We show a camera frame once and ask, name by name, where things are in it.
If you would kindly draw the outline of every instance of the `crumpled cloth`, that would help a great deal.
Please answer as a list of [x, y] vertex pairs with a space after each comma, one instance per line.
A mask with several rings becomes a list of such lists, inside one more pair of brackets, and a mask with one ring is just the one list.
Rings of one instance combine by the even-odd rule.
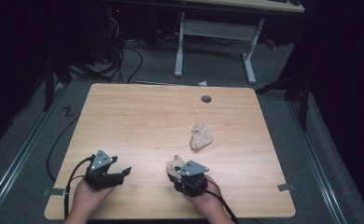
[[184, 165], [185, 162], [182, 161], [182, 159], [178, 155], [175, 155], [173, 161], [167, 162], [167, 166], [165, 169], [169, 175], [175, 177], [177, 180], [180, 180], [182, 176], [176, 171], [175, 167], [177, 166], [179, 168], [182, 168]]
[[204, 122], [194, 125], [191, 132], [193, 133], [190, 138], [190, 147], [192, 149], [201, 149], [214, 141], [211, 130]]

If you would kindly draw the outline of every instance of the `white table leg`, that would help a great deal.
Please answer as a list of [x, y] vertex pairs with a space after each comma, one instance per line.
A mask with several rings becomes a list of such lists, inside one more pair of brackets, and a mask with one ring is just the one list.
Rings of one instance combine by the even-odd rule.
[[180, 28], [179, 28], [179, 45], [178, 45], [178, 52], [176, 53], [176, 62], [175, 62], [175, 76], [176, 77], [182, 77], [184, 33], [185, 33], [185, 12], [182, 12]]
[[261, 31], [261, 28], [263, 26], [263, 23], [264, 23], [264, 19], [260, 19], [259, 23], [258, 23], [258, 26], [257, 26], [257, 28], [255, 30], [254, 36], [252, 38], [251, 45], [249, 47], [249, 51], [248, 51], [248, 53], [243, 54], [243, 60], [244, 60], [246, 75], [248, 76], [248, 82], [250, 84], [255, 84], [256, 83], [254, 70], [252, 69], [251, 57], [252, 57], [252, 54], [254, 52], [255, 46], [256, 46], [256, 44], [258, 42], [258, 38], [259, 38], [260, 31]]

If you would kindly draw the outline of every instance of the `hand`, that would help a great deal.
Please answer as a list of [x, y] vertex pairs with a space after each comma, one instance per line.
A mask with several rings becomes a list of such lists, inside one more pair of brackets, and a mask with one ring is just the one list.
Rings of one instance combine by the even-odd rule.
[[[220, 196], [220, 192], [218, 190], [219, 186], [215, 182], [211, 176], [205, 176], [208, 180], [208, 186], [206, 190], [215, 193]], [[225, 209], [223, 208], [223, 204], [220, 202], [218, 198], [209, 193], [203, 193], [199, 196], [191, 198], [188, 195], [184, 196], [194, 205], [196, 210], [205, 217], [211, 224], [232, 224], [233, 222], [229, 218]]]
[[113, 188], [102, 190], [92, 189], [83, 179], [77, 184], [74, 194], [74, 202], [65, 224], [86, 223], [89, 218], [100, 208], [105, 198], [113, 191]]

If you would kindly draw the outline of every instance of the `wooden table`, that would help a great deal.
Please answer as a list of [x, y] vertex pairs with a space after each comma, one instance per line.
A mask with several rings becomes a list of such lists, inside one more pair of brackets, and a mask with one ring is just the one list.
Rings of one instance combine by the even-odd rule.
[[[299, 12], [304, 11], [302, 5], [293, 6], [289, 2], [279, 3], [268, 0], [182, 0], [183, 3], [202, 3], [209, 5], [219, 5], [225, 7], [246, 7], [261, 10], [283, 11], [283, 12]], [[237, 39], [249, 42], [249, 46], [243, 53], [243, 62], [245, 66], [246, 76], [250, 84], [256, 84], [256, 77], [252, 67], [252, 54], [257, 45], [260, 31], [264, 19], [260, 18], [256, 25], [233, 24], [214, 21], [197, 21], [185, 20], [185, 13], [181, 13], [179, 24], [179, 42], [175, 60], [175, 76], [181, 77], [183, 73], [184, 62], [184, 36], [185, 35], [201, 35], [216, 38]]]
[[[204, 103], [203, 95], [212, 102]], [[191, 128], [200, 121], [214, 142], [193, 151]], [[174, 155], [208, 167], [238, 217], [295, 214], [289, 192], [277, 187], [286, 180], [252, 89], [94, 84], [54, 188], [64, 189], [75, 166], [98, 149], [119, 157], [110, 174], [130, 166], [132, 172], [94, 218], [201, 218], [165, 172]], [[77, 175], [85, 173], [85, 164]], [[63, 219], [63, 196], [50, 196], [45, 216]]]

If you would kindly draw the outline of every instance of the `wire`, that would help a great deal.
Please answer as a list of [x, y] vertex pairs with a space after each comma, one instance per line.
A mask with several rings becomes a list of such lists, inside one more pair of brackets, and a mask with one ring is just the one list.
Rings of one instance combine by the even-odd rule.
[[129, 49], [129, 50], [132, 50], [134, 51], [135, 53], [138, 54], [138, 56], [140, 57], [141, 61], [139, 62], [139, 65], [138, 67], [135, 69], [135, 71], [130, 75], [129, 79], [127, 80], [127, 84], [130, 84], [130, 80], [132, 79], [132, 77], [135, 75], [136, 72], [138, 72], [138, 70], [141, 68], [141, 65], [142, 65], [142, 61], [143, 61], [143, 58], [142, 58], [142, 55], [135, 49]]
[[85, 177], [85, 175], [77, 175], [74, 178], [72, 178], [72, 180], [75, 180], [75, 179], [80, 178], [80, 177]]
[[212, 182], [211, 180], [207, 179], [207, 181], [211, 182], [216, 188], [217, 188], [217, 191], [219, 192], [219, 195], [215, 194], [214, 192], [212, 191], [209, 191], [207, 189], [199, 189], [191, 184], [187, 184], [187, 186], [193, 188], [193, 189], [196, 189], [196, 190], [199, 190], [199, 191], [202, 191], [202, 192], [205, 192], [205, 193], [208, 193], [208, 194], [211, 194], [212, 196], [218, 198], [220, 200], [220, 202], [222, 203], [222, 205], [225, 207], [226, 211], [229, 213], [229, 215], [231, 216], [231, 220], [236, 223], [236, 224], [239, 224], [239, 220], [238, 218], [235, 216], [235, 214], [232, 212], [232, 210], [229, 208], [229, 206], [226, 204], [226, 201], [223, 199], [222, 197], [222, 193], [220, 192], [220, 188], [214, 183]]
[[165, 38], [159, 39], [158, 41], [168, 40], [168, 39], [172, 39], [172, 38], [174, 38], [176, 36], [179, 36], [179, 35], [174, 35], [174, 36], [172, 36], [172, 35], [175, 33], [176, 27], [178, 27], [180, 17], [181, 17], [181, 13], [179, 12], [178, 16], [176, 17], [176, 22], [175, 22], [175, 26], [174, 26], [173, 31], [168, 36], [166, 36]]
[[84, 159], [83, 161], [81, 161], [80, 163], [77, 164], [77, 166], [75, 167], [74, 171], [72, 172], [71, 176], [69, 176], [69, 180], [68, 183], [66, 185], [65, 188], [65, 194], [63, 196], [63, 215], [64, 218], [67, 219], [68, 215], [69, 215], [69, 191], [71, 189], [71, 182], [72, 180], [74, 180], [74, 175], [77, 172], [77, 169], [86, 161], [93, 161], [95, 158], [95, 155], [91, 155], [90, 157]]
[[113, 18], [111, 18], [111, 17], [109, 17], [108, 19], [109, 19], [110, 21], [114, 22], [114, 23], [113, 23], [112, 28], [110, 28], [110, 30], [109, 30], [109, 31], [112, 31], [112, 30], [115, 28], [116, 24], [118, 24], [118, 22], [117, 22], [117, 21], [115, 21], [115, 20], [114, 20]]
[[58, 142], [60, 141], [60, 139], [62, 138], [62, 136], [65, 134], [65, 132], [69, 129], [69, 127], [71, 127], [71, 125], [77, 121], [77, 119], [80, 117], [80, 114], [77, 115], [64, 129], [63, 131], [60, 133], [60, 135], [57, 137], [56, 141], [54, 142], [53, 146], [51, 147], [50, 149], [50, 152], [48, 154], [48, 159], [46, 160], [46, 169], [48, 171], [48, 175], [50, 177], [50, 179], [53, 181], [53, 182], [56, 182], [56, 178], [53, 176], [53, 174], [51, 173], [50, 171], [50, 157], [51, 157], [51, 154], [53, 153], [53, 150], [54, 148], [56, 148]]
[[[121, 50], [121, 60], [123, 61], [124, 58], [124, 49]], [[119, 68], [119, 78], [118, 78], [118, 83], [120, 83], [120, 79], [122, 81], [122, 83], [124, 84], [124, 79], [123, 79], [123, 75], [121, 74], [121, 65]]]
[[124, 58], [124, 45], [123, 45], [123, 48], [121, 49], [121, 56], [118, 55], [119, 57], [119, 66], [118, 68], [115, 70], [115, 72], [110, 76], [109, 80], [108, 80], [108, 83], [111, 83], [112, 82], [112, 79], [113, 77], [115, 76], [115, 74], [119, 71], [119, 83], [120, 83], [120, 75], [121, 75], [121, 64], [123, 62], [123, 58]]

